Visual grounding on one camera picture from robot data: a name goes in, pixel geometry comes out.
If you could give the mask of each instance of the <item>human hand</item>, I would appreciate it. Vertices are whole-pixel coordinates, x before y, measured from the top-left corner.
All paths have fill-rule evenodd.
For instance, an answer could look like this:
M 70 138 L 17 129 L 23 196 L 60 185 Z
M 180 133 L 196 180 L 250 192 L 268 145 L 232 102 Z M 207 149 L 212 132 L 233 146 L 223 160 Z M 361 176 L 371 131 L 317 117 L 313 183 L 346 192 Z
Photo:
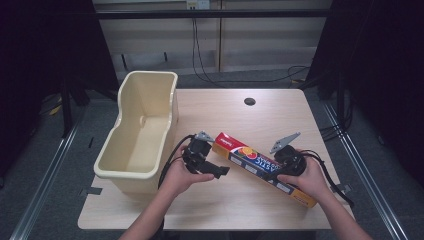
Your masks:
M 184 161 L 181 159 L 182 153 L 186 146 L 181 146 L 174 155 L 174 161 L 163 180 L 159 190 L 169 191 L 177 197 L 180 193 L 185 192 L 193 183 L 207 182 L 214 179 L 213 174 L 193 174 L 190 173 Z
M 277 179 L 281 182 L 298 186 L 303 192 L 315 198 L 318 202 L 324 194 L 331 193 L 326 184 L 321 167 L 312 157 L 305 157 L 306 169 L 300 176 L 280 174 Z

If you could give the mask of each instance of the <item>forearm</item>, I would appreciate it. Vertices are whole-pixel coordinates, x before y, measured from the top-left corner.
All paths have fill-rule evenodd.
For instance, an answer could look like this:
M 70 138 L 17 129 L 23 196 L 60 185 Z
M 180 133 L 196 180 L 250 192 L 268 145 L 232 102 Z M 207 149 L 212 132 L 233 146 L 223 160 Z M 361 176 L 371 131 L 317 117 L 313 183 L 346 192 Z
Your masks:
M 328 190 L 318 201 L 338 239 L 371 239 Z
M 159 190 L 146 209 L 131 224 L 120 239 L 149 239 L 160 227 L 175 194 Z

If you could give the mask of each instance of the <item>aluminum foil box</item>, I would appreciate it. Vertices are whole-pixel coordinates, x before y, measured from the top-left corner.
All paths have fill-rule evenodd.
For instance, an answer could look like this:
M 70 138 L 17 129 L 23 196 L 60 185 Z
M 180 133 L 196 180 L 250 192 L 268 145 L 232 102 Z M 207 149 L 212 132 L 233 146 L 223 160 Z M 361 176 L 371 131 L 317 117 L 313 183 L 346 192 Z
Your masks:
M 278 162 L 225 133 L 220 133 L 218 137 L 215 138 L 215 142 L 212 145 L 212 151 L 255 174 L 264 181 L 266 181 L 264 179 L 265 176 L 281 168 Z M 316 204 L 315 199 L 291 184 L 273 180 L 267 182 L 274 185 L 303 206 L 311 208 Z

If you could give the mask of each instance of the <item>round hole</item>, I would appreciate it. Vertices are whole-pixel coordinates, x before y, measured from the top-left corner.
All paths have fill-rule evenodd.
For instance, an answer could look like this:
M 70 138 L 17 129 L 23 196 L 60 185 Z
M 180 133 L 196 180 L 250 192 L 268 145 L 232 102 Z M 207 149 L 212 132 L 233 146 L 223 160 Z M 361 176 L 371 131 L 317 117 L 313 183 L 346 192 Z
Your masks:
M 246 98 L 244 99 L 244 103 L 248 106 L 253 106 L 255 105 L 256 101 L 253 98 Z

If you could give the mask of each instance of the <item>plastic container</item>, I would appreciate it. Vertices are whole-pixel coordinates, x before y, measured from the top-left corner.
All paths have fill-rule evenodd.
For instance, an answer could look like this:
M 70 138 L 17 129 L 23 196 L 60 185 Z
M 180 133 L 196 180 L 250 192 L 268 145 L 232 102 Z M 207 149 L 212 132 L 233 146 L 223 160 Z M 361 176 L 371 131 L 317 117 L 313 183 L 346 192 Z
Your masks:
M 135 71 L 118 92 L 119 115 L 94 164 L 122 192 L 154 193 L 173 150 L 178 105 L 172 72 Z

